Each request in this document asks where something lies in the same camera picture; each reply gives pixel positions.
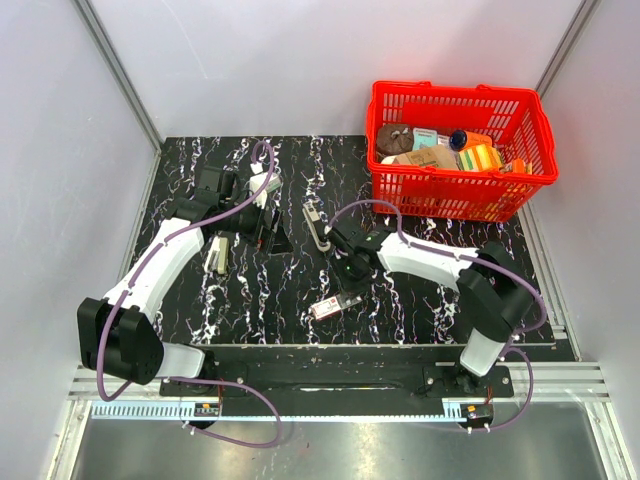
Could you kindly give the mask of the cream white stapler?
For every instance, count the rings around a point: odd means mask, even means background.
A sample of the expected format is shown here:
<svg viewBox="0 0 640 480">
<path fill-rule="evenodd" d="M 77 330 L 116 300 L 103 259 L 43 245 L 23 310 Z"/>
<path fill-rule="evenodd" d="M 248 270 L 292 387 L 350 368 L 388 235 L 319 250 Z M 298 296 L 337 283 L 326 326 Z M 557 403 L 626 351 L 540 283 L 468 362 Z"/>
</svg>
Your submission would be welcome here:
<svg viewBox="0 0 640 480">
<path fill-rule="evenodd" d="M 226 275 L 228 272 L 229 249 L 230 244 L 227 237 L 215 236 L 207 253 L 204 271 L 206 273 Z"/>
</svg>

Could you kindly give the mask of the red white staple box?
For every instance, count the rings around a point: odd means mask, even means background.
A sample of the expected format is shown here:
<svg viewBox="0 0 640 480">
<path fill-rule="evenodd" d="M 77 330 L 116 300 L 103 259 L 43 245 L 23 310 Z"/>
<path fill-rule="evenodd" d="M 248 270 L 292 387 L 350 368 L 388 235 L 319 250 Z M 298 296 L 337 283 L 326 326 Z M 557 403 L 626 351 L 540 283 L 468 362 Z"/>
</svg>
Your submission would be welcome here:
<svg viewBox="0 0 640 480">
<path fill-rule="evenodd" d="M 322 320 L 334 314 L 347 310 L 362 302 L 362 296 L 350 293 L 340 293 L 323 299 L 310 308 L 315 320 Z"/>
</svg>

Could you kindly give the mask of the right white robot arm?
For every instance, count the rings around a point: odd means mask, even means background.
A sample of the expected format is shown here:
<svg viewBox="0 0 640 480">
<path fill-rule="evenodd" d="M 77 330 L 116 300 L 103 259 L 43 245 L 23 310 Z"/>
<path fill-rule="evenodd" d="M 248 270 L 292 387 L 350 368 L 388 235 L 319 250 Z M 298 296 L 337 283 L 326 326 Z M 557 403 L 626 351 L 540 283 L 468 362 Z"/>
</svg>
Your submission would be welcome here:
<svg viewBox="0 0 640 480">
<path fill-rule="evenodd" d="M 326 229 L 326 237 L 339 250 L 337 268 L 345 290 L 357 291 L 375 271 L 383 271 L 455 291 L 471 326 L 454 373 L 456 387 L 476 396 L 489 386 L 489 371 L 535 301 L 535 290 L 502 246 L 450 247 L 388 228 L 363 232 L 337 225 Z"/>
</svg>

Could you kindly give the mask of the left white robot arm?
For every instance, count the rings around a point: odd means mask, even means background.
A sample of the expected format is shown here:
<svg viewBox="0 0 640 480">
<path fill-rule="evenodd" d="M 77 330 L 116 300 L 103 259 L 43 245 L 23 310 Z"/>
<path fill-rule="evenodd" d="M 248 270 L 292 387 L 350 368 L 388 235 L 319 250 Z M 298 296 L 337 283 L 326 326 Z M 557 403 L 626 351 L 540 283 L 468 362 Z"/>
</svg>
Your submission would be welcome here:
<svg viewBox="0 0 640 480">
<path fill-rule="evenodd" d="M 85 298 L 78 307 L 82 365 L 139 385 L 182 377 L 193 394 L 211 392 L 217 373 L 206 364 L 204 351 L 161 341 L 152 323 L 170 287 L 210 238 L 239 234 L 263 252 L 274 251 L 283 230 L 267 200 L 280 185 L 277 174 L 255 168 L 240 199 L 235 173 L 205 168 L 193 195 L 171 204 L 131 270 L 101 298 Z"/>
</svg>

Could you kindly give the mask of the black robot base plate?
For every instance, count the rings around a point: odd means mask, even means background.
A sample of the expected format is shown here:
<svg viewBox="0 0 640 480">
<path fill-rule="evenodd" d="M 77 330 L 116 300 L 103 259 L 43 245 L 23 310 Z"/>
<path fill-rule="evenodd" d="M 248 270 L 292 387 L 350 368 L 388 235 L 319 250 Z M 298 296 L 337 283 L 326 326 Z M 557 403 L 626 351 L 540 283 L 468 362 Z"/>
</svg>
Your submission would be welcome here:
<svg viewBox="0 0 640 480">
<path fill-rule="evenodd" d="M 456 346 L 214 346 L 205 376 L 246 384 L 281 416 L 337 420 L 356 416 L 437 415 L 445 399 L 511 399 L 507 367 L 483 377 L 464 369 Z"/>
</svg>

